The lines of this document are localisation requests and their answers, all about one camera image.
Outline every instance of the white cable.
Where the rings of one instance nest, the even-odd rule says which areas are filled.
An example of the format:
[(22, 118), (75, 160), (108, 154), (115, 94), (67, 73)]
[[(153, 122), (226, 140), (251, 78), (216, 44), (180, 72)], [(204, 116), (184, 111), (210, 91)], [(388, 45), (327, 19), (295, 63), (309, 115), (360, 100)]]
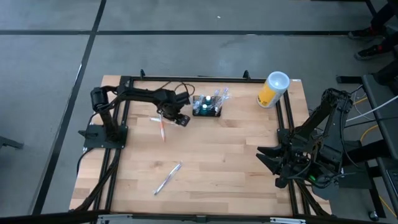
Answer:
[[(359, 109), (356, 107), (356, 104), (355, 104), (355, 99), (356, 99), (356, 93), (357, 93), (357, 91), (355, 92), (355, 94), (354, 94), (354, 107), (355, 107), (355, 109), (356, 109), (356, 112), (358, 112), (360, 115), (362, 115), (362, 113), (359, 111)], [(367, 116), (363, 116), (364, 118), (366, 118), (366, 119), (368, 119), (368, 120), (373, 120), (373, 119), (371, 119), (371, 118), (368, 118)]]
[(355, 120), (355, 119), (360, 118), (360, 117), (362, 117), (362, 116), (365, 116), (365, 115), (367, 115), (367, 114), (369, 114), (369, 113), (372, 113), (373, 111), (376, 111), (376, 110), (382, 108), (383, 106), (386, 106), (387, 104), (391, 103), (392, 101), (394, 101), (394, 100), (397, 99), (397, 98), (398, 98), (398, 95), (395, 96), (395, 97), (393, 97), (393, 98), (390, 99), (389, 101), (383, 103), (382, 105), (378, 106), (377, 108), (374, 108), (373, 110), (370, 110), (370, 111), (366, 112), (365, 114), (361, 114), (361, 115), (356, 116), (356, 117), (354, 117), (354, 118), (348, 119), (347, 121), (352, 121), (352, 120)]

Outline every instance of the pen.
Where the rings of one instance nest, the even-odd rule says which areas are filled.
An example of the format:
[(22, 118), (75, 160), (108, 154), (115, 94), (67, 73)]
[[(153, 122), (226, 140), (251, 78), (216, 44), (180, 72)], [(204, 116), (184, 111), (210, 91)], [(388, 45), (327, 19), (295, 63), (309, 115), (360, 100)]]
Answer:
[(159, 115), (159, 119), (160, 119), (160, 133), (162, 134), (162, 139), (163, 142), (166, 142), (165, 136), (164, 136), (164, 127), (163, 127), (163, 122), (162, 122), (162, 115)]

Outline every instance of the wooden tabletop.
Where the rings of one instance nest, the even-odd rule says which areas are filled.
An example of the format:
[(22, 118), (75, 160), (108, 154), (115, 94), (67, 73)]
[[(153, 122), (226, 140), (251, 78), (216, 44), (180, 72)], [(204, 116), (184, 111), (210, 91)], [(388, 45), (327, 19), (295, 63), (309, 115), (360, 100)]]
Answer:
[[(120, 76), (104, 76), (102, 85), (119, 85)], [(134, 82), (136, 88), (155, 90), (165, 82)], [(291, 216), (288, 187), (278, 189), (271, 174), (255, 156), (258, 146), (275, 146), (278, 128), (275, 108), (264, 109), (256, 102), (262, 84), (191, 83), (195, 95), (212, 95), (229, 87), (232, 96), (223, 106), (220, 118), (192, 116), (192, 106), (183, 114), (191, 120), (187, 127), (165, 124), (166, 141), (160, 135), (156, 107), (132, 101), (127, 125), (129, 132), (114, 189), (112, 212), (204, 214), (204, 215), (283, 215)], [(173, 90), (178, 83), (166, 88)], [(289, 88), (295, 126), (308, 118), (300, 80)], [(287, 127), (284, 102), (284, 123)], [(100, 123), (95, 117), (94, 123)], [(94, 149), (82, 160), (70, 208), (79, 206), (93, 190), (100, 175), (104, 149)], [(158, 195), (152, 193), (180, 162), (182, 168)], [(108, 185), (104, 187), (100, 208)], [(302, 212), (296, 188), (299, 211)], [(316, 200), (330, 212), (327, 201)]]

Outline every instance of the yellow cable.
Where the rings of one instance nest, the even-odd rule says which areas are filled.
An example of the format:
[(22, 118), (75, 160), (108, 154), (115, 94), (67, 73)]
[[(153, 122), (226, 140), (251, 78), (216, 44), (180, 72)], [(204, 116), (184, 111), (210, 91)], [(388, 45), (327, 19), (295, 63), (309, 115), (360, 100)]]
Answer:
[(375, 128), (377, 128), (377, 127), (378, 127), (378, 125), (375, 125), (375, 126), (369, 128), (368, 130), (366, 130), (366, 131), (362, 134), (360, 141), (362, 142), (362, 140), (365, 138), (365, 136), (367, 135), (367, 133), (370, 132), (370, 131), (372, 131), (373, 129), (375, 129)]
[[(368, 130), (366, 130), (362, 136), (361, 136), (361, 142), (364, 139), (364, 137), (367, 135), (368, 132), (372, 131), (373, 129), (377, 128), (378, 125), (375, 125), (373, 127), (370, 127)], [(390, 208), (390, 206), (388, 206), (388, 204), (386, 203), (386, 201), (384, 201), (384, 199), (379, 195), (380, 201), (383, 203), (384, 206), (387, 207), (387, 209), (397, 218), (397, 215), (395, 214), (394, 211), (392, 211), (392, 209)]]
[(367, 99), (368, 99), (368, 98), (367, 98), (367, 97), (365, 97), (365, 98), (363, 98), (363, 99), (361, 99), (361, 100), (359, 100), (359, 101), (355, 102), (355, 103), (354, 103), (354, 105), (355, 105), (355, 104), (358, 104), (358, 103), (360, 103), (360, 102), (363, 102), (363, 101), (365, 101), (365, 100), (367, 100)]
[(383, 200), (383, 198), (379, 195), (380, 201), (384, 204), (384, 206), (386, 206), (388, 208), (388, 210), (390, 210), (390, 212), (397, 218), (397, 215), (395, 214), (395, 212), (392, 211), (392, 209), (390, 208), (390, 206), (388, 206), (388, 204)]

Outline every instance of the person's leg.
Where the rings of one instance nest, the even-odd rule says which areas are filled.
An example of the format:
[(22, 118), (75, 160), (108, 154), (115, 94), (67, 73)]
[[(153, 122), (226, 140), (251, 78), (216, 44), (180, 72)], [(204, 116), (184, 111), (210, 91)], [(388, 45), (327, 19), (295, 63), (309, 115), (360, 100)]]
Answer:
[(354, 30), (348, 33), (350, 39), (365, 39), (381, 36), (384, 31), (384, 24), (394, 16), (394, 11), (389, 4), (386, 4), (373, 17), (370, 27), (361, 30)]
[(354, 57), (358, 60), (368, 60), (390, 52), (395, 45), (398, 45), (398, 32), (395, 32), (391, 36), (387, 37), (380, 45), (373, 45), (368, 49), (356, 53)]

